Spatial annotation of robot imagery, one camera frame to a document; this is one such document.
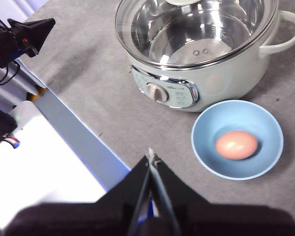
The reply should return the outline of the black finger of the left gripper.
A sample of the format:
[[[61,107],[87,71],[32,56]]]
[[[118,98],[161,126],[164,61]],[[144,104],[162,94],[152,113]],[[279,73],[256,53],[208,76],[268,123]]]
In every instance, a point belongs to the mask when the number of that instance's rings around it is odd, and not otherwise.
[[[54,18],[24,23],[13,19],[7,21],[18,48],[30,58],[39,54],[47,36],[56,24]]]

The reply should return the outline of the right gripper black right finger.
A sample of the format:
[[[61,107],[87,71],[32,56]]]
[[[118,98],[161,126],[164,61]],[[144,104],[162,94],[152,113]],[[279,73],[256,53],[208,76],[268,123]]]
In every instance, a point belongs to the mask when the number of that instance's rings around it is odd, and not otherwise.
[[[149,150],[157,216],[179,236],[295,236],[295,220],[268,206],[213,204],[185,184]]]

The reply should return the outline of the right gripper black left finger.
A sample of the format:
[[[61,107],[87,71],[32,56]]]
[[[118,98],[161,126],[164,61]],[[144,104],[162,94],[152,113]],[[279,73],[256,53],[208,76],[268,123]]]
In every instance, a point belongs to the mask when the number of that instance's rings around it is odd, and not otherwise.
[[[125,236],[136,226],[149,182],[148,159],[139,163],[95,203],[45,203],[27,207],[4,230],[6,236]]]

